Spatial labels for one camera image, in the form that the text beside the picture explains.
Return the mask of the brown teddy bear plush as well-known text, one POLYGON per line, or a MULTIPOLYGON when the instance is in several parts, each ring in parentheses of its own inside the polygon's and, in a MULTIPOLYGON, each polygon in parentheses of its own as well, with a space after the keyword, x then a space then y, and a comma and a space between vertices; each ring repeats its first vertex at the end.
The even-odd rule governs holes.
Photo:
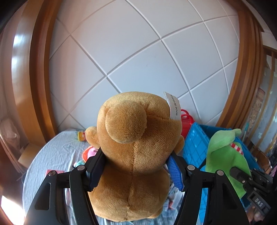
POLYGON ((114 222, 158 217, 167 199, 172 152, 184 146, 179 100, 144 92, 125 92, 100 108, 87 142, 102 150, 107 164, 89 192, 94 213, 114 222))

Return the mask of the green crocodile plush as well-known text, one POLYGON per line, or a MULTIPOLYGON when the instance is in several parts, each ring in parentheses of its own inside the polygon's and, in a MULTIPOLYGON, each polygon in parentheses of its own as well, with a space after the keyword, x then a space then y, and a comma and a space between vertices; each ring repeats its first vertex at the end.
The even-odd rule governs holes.
POLYGON ((206 156, 205 171, 215 173, 222 170, 233 185, 239 198, 246 191, 243 184, 230 175, 230 169, 237 167, 247 175, 251 175, 247 160, 244 157, 242 146, 235 138, 241 135, 239 128, 232 130, 219 130, 210 138, 206 156))

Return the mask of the orange hooded pink plush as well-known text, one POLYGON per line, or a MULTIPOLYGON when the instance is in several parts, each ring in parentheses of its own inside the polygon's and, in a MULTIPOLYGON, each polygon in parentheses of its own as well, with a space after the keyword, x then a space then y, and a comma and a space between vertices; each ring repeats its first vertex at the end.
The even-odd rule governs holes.
POLYGON ((88 158, 90 157, 94 157, 96 155, 96 153, 98 152, 98 149, 93 147, 93 146, 89 146, 87 149, 85 149, 85 151, 82 153, 82 159, 84 162, 87 161, 88 158))

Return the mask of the pink yellow snack box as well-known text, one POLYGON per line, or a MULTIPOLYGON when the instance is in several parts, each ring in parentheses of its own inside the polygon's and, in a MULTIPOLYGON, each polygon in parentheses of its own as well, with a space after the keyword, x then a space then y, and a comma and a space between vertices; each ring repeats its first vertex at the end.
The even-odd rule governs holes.
POLYGON ((78 131, 77 138, 80 142, 86 141, 86 133, 85 131, 78 131))

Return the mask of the blue plastic folding crate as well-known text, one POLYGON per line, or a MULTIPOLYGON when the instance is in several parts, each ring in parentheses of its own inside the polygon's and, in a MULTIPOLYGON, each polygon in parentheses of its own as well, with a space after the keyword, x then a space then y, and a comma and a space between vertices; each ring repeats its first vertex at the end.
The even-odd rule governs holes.
MULTIPOLYGON (((202 125, 196 122, 193 123, 185 138, 185 145, 183 148, 183 158, 185 161, 199 168, 206 159, 210 138, 219 130, 225 130, 225 128, 202 125)), ((235 142, 240 143, 249 169, 263 171, 242 140, 237 137, 235 138, 235 142)))

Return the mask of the red plastic toy case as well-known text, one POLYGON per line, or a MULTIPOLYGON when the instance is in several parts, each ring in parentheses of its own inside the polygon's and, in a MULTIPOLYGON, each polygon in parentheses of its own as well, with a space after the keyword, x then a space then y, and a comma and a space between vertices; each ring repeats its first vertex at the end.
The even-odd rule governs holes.
POLYGON ((193 117, 187 112, 187 110, 181 109, 181 122, 182 122, 182 132, 181 135, 185 139, 188 135, 188 132, 195 122, 193 117))

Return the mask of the pink floral tissue pack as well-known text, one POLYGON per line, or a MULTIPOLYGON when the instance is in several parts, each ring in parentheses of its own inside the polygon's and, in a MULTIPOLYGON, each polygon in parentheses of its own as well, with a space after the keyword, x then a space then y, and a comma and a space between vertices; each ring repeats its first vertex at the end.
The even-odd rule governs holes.
POLYGON ((55 175, 55 174, 60 174, 60 173, 64 173, 64 171, 61 171, 61 170, 50 170, 50 169, 48 169, 48 170, 46 170, 46 176, 47 175, 55 175))

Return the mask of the white striped tablecloth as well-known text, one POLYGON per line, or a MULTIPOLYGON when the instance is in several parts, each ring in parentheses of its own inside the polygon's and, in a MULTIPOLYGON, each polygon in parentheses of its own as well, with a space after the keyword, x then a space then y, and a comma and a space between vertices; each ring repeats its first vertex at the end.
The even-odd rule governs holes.
MULTIPOLYGON (((89 144, 79 141, 77 134, 76 129, 59 133, 39 151, 30 164, 24 180, 22 197, 25 213, 28 212, 47 170, 68 172, 73 169, 74 163, 82 159, 82 153, 89 144)), ((168 203, 165 202, 162 213, 154 219, 118 223, 101 217, 97 217, 97 220, 99 224, 174 224, 180 205, 179 203, 176 209, 169 209, 168 203)))

